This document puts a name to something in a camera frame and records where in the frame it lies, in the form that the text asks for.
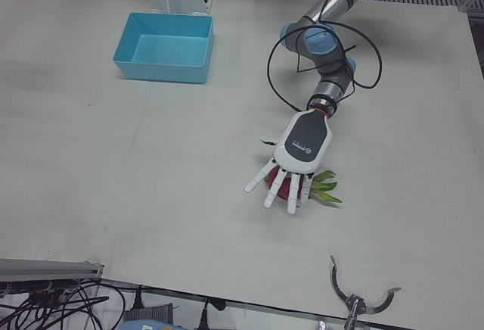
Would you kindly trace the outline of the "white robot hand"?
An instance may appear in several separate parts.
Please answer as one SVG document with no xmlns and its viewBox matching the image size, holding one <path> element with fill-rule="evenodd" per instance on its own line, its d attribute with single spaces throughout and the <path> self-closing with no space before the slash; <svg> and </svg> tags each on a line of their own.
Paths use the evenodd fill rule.
<svg viewBox="0 0 484 330">
<path fill-rule="evenodd" d="M 316 170 L 332 139 L 328 116 L 321 109 L 311 108 L 295 114 L 277 140 L 272 156 L 265 166 L 244 187 L 252 191 L 274 168 L 277 175 L 266 195 L 264 206 L 270 207 L 290 177 L 287 212 L 294 214 L 297 204 L 306 204 Z"/>
</svg>

